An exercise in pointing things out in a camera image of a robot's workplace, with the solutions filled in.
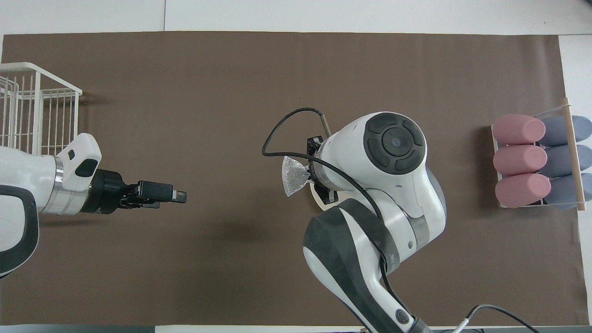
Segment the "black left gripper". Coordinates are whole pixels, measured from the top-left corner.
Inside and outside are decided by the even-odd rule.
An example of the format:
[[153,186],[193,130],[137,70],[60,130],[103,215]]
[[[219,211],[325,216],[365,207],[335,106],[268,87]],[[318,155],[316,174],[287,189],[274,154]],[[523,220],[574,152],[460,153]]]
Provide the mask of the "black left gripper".
[[121,207],[158,209],[162,202],[186,203],[187,193],[173,190],[171,184],[141,180],[136,185],[130,186],[129,191],[121,199]]

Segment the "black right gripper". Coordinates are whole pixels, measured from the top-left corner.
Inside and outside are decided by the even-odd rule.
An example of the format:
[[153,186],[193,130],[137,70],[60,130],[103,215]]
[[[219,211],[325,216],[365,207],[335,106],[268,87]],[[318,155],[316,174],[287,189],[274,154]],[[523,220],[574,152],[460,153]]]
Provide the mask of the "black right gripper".
[[[315,154],[320,150],[323,143],[322,136],[315,136],[307,139],[307,154],[315,157]],[[324,205],[333,204],[338,201],[338,192],[326,187],[317,177],[315,173],[315,161],[309,160],[307,171],[309,172],[309,180],[312,181],[313,193],[317,195],[320,202]]]

